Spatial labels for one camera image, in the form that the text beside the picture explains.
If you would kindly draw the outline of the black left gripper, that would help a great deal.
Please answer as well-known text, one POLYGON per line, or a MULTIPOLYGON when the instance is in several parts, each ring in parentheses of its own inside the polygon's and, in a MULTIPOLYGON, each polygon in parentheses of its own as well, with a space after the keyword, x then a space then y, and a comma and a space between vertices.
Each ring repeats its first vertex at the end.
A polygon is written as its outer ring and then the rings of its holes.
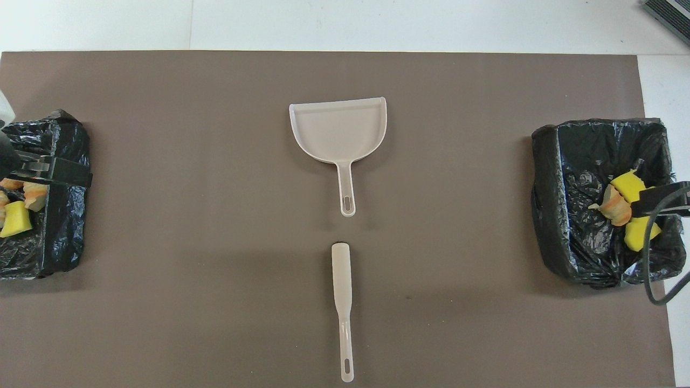
POLYGON ((16 152, 4 132, 1 132, 0 157, 1 179, 84 188, 91 187, 93 183, 93 174, 88 165, 50 155, 16 152))

